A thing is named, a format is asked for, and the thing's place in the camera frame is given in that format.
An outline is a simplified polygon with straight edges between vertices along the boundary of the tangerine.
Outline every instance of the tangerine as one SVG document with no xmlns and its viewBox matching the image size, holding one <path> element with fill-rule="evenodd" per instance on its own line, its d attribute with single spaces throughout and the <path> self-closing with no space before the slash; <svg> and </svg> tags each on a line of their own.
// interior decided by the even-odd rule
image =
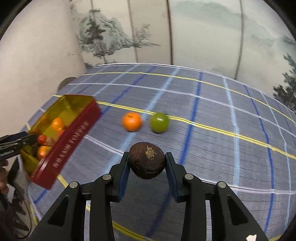
<svg viewBox="0 0 296 241">
<path fill-rule="evenodd" d="M 137 131 L 141 127 L 141 124 L 139 113 L 128 112 L 122 118 L 122 125 L 127 131 Z"/>
<path fill-rule="evenodd" d="M 55 131 L 60 131 L 64 128 L 64 122 L 60 117 L 55 118 L 50 125 Z"/>
<path fill-rule="evenodd" d="M 41 146 L 37 150 L 37 157 L 39 160 L 46 157 L 47 153 L 49 152 L 50 148 L 48 146 Z"/>
</svg>

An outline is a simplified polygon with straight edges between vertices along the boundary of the painted mural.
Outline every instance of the painted mural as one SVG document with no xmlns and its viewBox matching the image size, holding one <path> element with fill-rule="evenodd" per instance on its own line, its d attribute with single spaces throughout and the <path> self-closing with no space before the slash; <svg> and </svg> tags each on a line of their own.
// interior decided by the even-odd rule
<svg viewBox="0 0 296 241">
<path fill-rule="evenodd" d="M 150 41 L 150 24 L 140 24 L 132 36 L 131 31 L 127 33 L 122 27 L 120 17 L 108 18 L 101 8 L 94 8 L 95 3 L 71 2 L 72 20 L 86 67 L 107 63 L 136 62 L 134 48 L 160 46 Z"/>
</svg>

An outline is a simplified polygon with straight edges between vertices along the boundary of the green fruit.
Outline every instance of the green fruit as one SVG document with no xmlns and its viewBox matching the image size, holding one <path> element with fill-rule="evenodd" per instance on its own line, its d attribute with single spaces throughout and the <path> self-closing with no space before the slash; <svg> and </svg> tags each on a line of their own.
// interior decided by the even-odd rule
<svg viewBox="0 0 296 241">
<path fill-rule="evenodd" d="M 150 119 L 151 129 L 156 133 L 162 133 L 167 130 L 169 120 L 166 114 L 157 112 Z"/>
</svg>

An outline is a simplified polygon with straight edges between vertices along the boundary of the pine tree painting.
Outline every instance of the pine tree painting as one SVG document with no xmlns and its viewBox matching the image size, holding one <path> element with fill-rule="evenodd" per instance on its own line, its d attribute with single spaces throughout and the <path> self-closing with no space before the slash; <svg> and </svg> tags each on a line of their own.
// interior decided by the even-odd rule
<svg viewBox="0 0 296 241">
<path fill-rule="evenodd" d="M 283 74 L 285 78 L 284 82 L 287 84 L 286 87 L 283 87 L 282 85 L 274 87 L 274 91 L 276 92 L 274 93 L 274 97 L 296 112 L 296 63 L 289 54 L 284 56 L 284 59 L 288 61 L 292 70 L 290 70 L 290 74 L 287 72 Z"/>
<path fill-rule="evenodd" d="M 106 56 L 124 48 L 160 46 L 150 42 L 149 24 L 142 24 L 140 29 L 135 29 L 135 37 L 129 38 L 120 22 L 116 18 L 107 19 L 100 9 L 91 9 L 87 14 L 79 14 L 75 5 L 71 5 L 71 12 L 73 20 L 78 23 L 77 39 L 82 51 L 103 59 L 105 64 L 108 63 Z"/>
</svg>

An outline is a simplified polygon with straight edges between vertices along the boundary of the black tool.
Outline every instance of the black tool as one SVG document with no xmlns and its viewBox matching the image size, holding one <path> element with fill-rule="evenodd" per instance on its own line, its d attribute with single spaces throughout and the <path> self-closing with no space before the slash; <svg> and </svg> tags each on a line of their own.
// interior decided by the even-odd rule
<svg viewBox="0 0 296 241">
<path fill-rule="evenodd" d="M 6 135 L 0 138 L 0 168 L 3 167 L 4 161 L 14 157 L 20 153 L 20 150 L 26 145 L 33 145 L 37 142 L 37 135 L 28 135 L 23 131 L 13 135 Z M 11 204 L 6 197 L 0 193 L 0 236 L 3 241 L 15 241 L 16 234 L 11 220 L 14 214 L 11 209 Z"/>
<path fill-rule="evenodd" d="M 6 135 L 0 138 L 0 164 L 3 160 L 16 156 L 26 145 L 33 145 L 37 142 L 37 135 L 28 135 L 23 131 L 13 135 Z"/>
<path fill-rule="evenodd" d="M 114 241 L 110 202 L 120 202 L 124 196 L 130 172 L 128 159 L 129 153 L 125 152 L 121 162 L 112 166 L 109 174 L 94 182 L 82 185 L 71 182 L 29 240 L 84 240 L 86 201 L 91 200 L 90 241 Z M 268 241 L 251 213 L 226 183 L 202 182 L 176 164 L 170 152 L 166 153 L 165 159 L 172 195 L 176 202 L 186 202 L 182 241 L 206 240 L 206 200 L 210 201 L 213 240 L 246 241 L 256 235 L 256 241 Z"/>
</svg>

